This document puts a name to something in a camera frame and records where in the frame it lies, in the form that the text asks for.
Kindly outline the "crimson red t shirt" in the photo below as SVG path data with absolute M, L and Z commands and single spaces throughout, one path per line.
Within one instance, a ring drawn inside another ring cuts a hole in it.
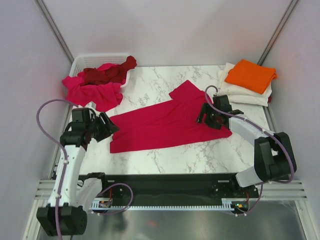
M 170 100 L 112 116 L 119 127 L 114 133 L 110 153 L 163 149 L 228 138 L 232 132 L 197 123 L 204 91 L 186 80 L 169 93 Z

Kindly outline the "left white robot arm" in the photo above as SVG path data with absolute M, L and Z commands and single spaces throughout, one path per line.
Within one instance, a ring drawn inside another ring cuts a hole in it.
M 50 237 L 83 235 L 87 212 L 94 198 L 106 196 L 110 191 L 108 182 L 102 180 L 104 173 L 90 173 L 78 189 L 80 168 L 91 140 L 100 142 L 119 131 L 106 113 L 96 115 L 93 109 L 75 108 L 60 136 L 60 159 L 56 170 L 53 190 L 46 206 L 37 210 L 36 217 Z

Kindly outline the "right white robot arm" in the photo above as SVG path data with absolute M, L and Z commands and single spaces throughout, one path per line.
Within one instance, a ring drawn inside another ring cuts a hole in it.
M 253 122 L 239 109 L 232 109 L 226 95 L 213 97 L 202 104 L 197 123 L 237 133 L 253 146 L 253 166 L 235 174 L 229 191 L 242 196 L 247 187 L 269 181 L 289 183 L 297 171 L 292 145 L 285 132 L 273 132 Z

